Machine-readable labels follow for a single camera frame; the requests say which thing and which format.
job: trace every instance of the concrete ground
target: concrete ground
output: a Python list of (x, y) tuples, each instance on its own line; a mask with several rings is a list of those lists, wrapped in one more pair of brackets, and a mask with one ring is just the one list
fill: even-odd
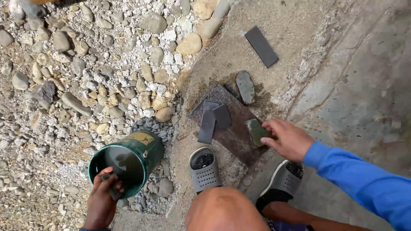
[[(204, 146), (196, 142), (199, 127), (186, 117), (187, 111), (213, 83), (232, 82), (240, 70), (247, 70), (256, 85), (250, 110), (261, 120), (287, 118), (325, 144), (411, 177), (409, 7), (406, 0), (235, 2), (219, 40), (181, 77), (186, 110), (169, 156), (180, 182), (175, 205), (166, 216), (122, 211), (113, 230), (184, 229), (195, 196), (187, 161)], [(254, 25), (280, 57), (269, 69), (243, 36)], [(225, 185), (238, 187), (251, 200), (282, 161), (271, 151), (247, 169), (219, 143), (213, 141), (211, 147)], [(309, 167), (291, 204), (339, 222), (391, 229)]]

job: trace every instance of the gray slide sandal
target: gray slide sandal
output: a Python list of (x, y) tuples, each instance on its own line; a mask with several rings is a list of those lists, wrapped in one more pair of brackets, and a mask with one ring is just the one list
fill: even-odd
[(214, 152), (207, 147), (197, 149), (188, 161), (194, 191), (198, 194), (207, 188), (222, 186)]
[[(293, 169), (293, 172), (297, 172), (300, 174), (300, 177), (295, 176), (292, 174), (287, 168), (300, 168), (300, 169)], [(270, 183), (264, 189), (264, 191), (260, 194), (260, 196), (264, 195), (270, 189), (279, 189), (289, 193), (290, 195), (294, 196), (295, 192), (297, 191), (298, 187), (302, 181), (302, 174), (303, 168), (301, 164), (292, 163), (288, 160), (284, 160), (275, 170), (274, 174), (271, 177)]]

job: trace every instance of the left hand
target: left hand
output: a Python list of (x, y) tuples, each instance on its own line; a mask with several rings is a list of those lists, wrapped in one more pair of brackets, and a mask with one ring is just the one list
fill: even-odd
[(101, 179), (102, 175), (110, 173), (112, 170), (113, 167), (105, 168), (94, 177), (94, 186), (88, 197), (87, 216), (85, 217), (83, 229), (107, 229), (114, 218), (117, 201), (113, 201), (110, 195), (110, 187), (113, 186), (120, 193), (123, 193), (124, 189), (115, 173), (104, 182)]

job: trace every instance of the blue long-sleeve shirt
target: blue long-sleeve shirt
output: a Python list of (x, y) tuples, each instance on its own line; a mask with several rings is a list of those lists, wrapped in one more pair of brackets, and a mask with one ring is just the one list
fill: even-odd
[(353, 200), (388, 221), (395, 230), (411, 231), (411, 179), (389, 173), (344, 151), (315, 142), (304, 164), (331, 181)]

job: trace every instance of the foot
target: foot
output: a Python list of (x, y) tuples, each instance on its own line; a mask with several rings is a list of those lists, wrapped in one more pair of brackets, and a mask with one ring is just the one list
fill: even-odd
[(197, 195), (206, 188), (222, 186), (217, 159), (210, 148), (197, 149), (191, 154), (188, 164), (194, 191)]
[(274, 171), (270, 183), (257, 199), (257, 210), (261, 213), (271, 202), (287, 203), (291, 200), (301, 184), (303, 172), (301, 164), (284, 160)]

